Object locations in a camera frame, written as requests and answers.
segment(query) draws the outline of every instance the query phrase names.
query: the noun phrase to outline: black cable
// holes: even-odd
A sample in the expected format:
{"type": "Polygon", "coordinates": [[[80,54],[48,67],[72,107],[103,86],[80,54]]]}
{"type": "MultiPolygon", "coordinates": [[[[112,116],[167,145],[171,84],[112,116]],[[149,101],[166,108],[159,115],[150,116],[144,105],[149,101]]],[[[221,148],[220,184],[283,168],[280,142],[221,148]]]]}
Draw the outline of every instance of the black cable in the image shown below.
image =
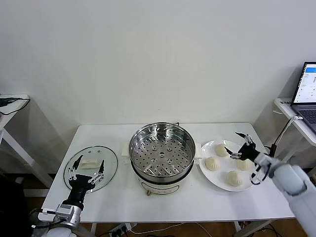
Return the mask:
{"type": "Polygon", "coordinates": [[[115,232],[114,232],[114,231],[105,232],[105,233],[103,233],[103,234],[100,234],[98,237],[101,237],[101,236],[103,236],[103,235],[110,234],[110,233],[115,233],[115,232]]]}
{"type": "Polygon", "coordinates": [[[274,231],[277,235],[279,235],[279,236],[281,236],[281,237],[282,237],[282,235],[281,235],[279,232],[277,232],[277,231],[275,230],[275,228],[273,227],[273,225],[269,224],[269,226],[271,226],[271,227],[272,227],[273,231],[274,231]]]}
{"type": "Polygon", "coordinates": [[[271,164],[268,165],[268,170],[267,170],[265,176],[263,177],[262,181],[264,181],[266,179],[266,177],[268,176],[269,171],[270,171],[270,167],[271,167],[271,164]]]}
{"type": "Polygon", "coordinates": [[[52,226],[56,226],[62,222],[64,222],[65,220],[60,220],[60,221],[57,221],[57,222],[54,222],[54,223],[51,223],[49,225],[46,225],[46,226],[35,226],[34,229],[46,229],[46,228],[49,228],[49,227],[52,227],[52,226]]]}
{"type": "Polygon", "coordinates": [[[274,145],[276,144],[278,138],[281,136],[281,134],[283,133],[283,131],[285,130],[286,126],[287,126],[288,123],[291,121],[291,119],[292,119],[292,118],[290,118],[290,119],[287,121],[286,125],[284,126],[284,128],[282,129],[282,131],[280,132],[280,134],[279,134],[278,137],[276,138],[275,142],[273,143],[274,145]]]}
{"type": "Polygon", "coordinates": [[[29,213],[29,216],[32,215],[34,212],[40,212],[40,213],[42,213],[42,212],[43,212],[43,209],[41,209],[41,208],[34,209],[34,210],[32,210],[32,211],[29,213]]]}
{"type": "Polygon", "coordinates": [[[276,230],[275,230],[275,228],[272,226],[272,225],[270,225],[273,229],[271,229],[271,228],[262,228],[262,229],[260,229],[260,230],[257,230],[257,231],[255,231],[254,233],[252,233],[252,234],[250,234],[250,235],[248,235],[247,237],[253,237],[254,236],[254,234],[256,233],[256,232],[260,232],[260,231],[265,231],[265,230],[269,230],[269,231],[273,231],[274,233],[275,233],[275,235],[276,235],[276,237],[283,237],[281,234],[279,234],[276,230]]]}
{"type": "MultiPolygon", "coordinates": [[[[34,209],[34,210],[32,210],[32,211],[29,213],[29,216],[31,216],[31,215],[32,215],[33,213],[35,213],[35,212],[43,213],[43,209],[41,209],[41,208],[34,209]]],[[[48,213],[48,214],[53,214],[53,215],[56,214],[56,212],[54,212],[54,211],[47,211],[47,213],[48,213]]]]}
{"type": "Polygon", "coordinates": [[[18,110],[12,111],[12,112],[7,113],[7,114],[5,114],[5,113],[3,113],[3,112],[0,111],[0,114],[2,114],[2,115],[10,115],[10,114],[12,114],[12,113],[18,112],[18,111],[24,109],[25,106],[27,106],[28,103],[31,101],[31,99],[16,98],[16,100],[13,100],[13,102],[14,102],[14,101],[17,101],[17,100],[27,100],[28,102],[26,102],[26,104],[25,104],[24,106],[22,106],[22,107],[21,107],[20,109],[18,109],[18,110]]]}

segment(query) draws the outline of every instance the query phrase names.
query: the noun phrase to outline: floor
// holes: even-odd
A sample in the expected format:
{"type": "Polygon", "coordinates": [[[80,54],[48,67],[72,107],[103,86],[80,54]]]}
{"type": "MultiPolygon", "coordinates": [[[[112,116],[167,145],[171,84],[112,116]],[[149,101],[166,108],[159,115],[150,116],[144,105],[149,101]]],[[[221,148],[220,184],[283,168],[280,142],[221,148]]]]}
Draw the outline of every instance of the floor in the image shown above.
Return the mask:
{"type": "MultiPolygon", "coordinates": [[[[7,175],[10,179],[15,179],[16,175],[7,175]]],[[[24,178],[22,183],[25,189],[44,189],[44,185],[39,182],[34,176],[28,175],[24,178]]],[[[44,202],[43,197],[28,197],[27,203],[29,209],[40,208],[44,202]]],[[[166,227],[175,225],[177,223],[163,223],[163,224],[137,224],[133,228],[134,232],[146,232],[156,229],[164,229],[166,227]]],[[[232,237],[235,233],[233,222],[213,222],[213,223],[200,223],[204,226],[212,237],[232,237]]],[[[91,224],[82,224],[87,229],[91,228],[91,224]]],[[[96,229],[96,236],[98,237],[102,233],[110,231],[113,227],[118,224],[98,224],[96,229]]],[[[273,227],[282,237],[306,237],[304,230],[297,222],[296,219],[276,220],[272,222],[273,227]]],[[[151,233],[157,237],[162,236],[174,236],[174,237],[207,237],[207,233],[195,223],[185,223],[183,225],[172,227],[165,231],[157,231],[151,233]]],[[[128,237],[147,237],[149,234],[133,234],[128,233],[128,237]]],[[[273,231],[265,230],[257,232],[255,237],[275,237],[276,234],[273,231]]]]}

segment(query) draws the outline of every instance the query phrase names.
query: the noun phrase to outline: laptop screen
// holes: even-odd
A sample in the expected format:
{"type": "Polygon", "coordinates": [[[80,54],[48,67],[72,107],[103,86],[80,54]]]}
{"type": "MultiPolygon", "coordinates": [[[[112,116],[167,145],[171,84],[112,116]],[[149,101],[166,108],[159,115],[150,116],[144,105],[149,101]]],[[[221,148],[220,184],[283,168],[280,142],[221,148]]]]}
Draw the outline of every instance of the laptop screen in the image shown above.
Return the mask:
{"type": "Polygon", "coordinates": [[[293,103],[316,103],[316,64],[306,64],[293,103]]]}

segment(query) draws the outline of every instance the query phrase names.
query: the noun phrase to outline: perforated steamer tray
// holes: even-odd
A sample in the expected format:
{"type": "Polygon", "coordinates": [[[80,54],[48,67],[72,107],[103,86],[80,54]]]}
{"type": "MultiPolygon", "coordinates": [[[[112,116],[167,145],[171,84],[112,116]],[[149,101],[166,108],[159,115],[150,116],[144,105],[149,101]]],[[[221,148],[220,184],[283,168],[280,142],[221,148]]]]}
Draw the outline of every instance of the perforated steamer tray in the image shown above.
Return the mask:
{"type": "Polygon", "coordinates": [[[159,122],[140,128],[129,143],[135,172],[145,180],[167,184],[191,170],[195,144],[190,134],[175,124],[159,122]]]}

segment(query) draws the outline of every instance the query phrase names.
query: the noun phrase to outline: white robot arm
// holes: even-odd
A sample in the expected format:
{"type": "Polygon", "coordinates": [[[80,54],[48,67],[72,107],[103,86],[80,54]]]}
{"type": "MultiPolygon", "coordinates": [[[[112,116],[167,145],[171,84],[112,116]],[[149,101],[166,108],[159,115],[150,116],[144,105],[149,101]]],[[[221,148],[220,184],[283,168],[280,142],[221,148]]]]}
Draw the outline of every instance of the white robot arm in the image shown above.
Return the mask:
{"type": "Polygon", "coordinates": [[[237,134],[245,138],[246,143],[238,153],[232,153],[226,148],[231,158],[249,159],[254,162],[256,167],[250,177],[251,182],[258,185],[269,176],[285,196],[290,209],[308,236],[315,236],[316,187],[307,174],[297,165],[291,166],[288,163],[282,163],[278,159],[258,152],[255,149],[256,144],[249,135],[237,134]]]}

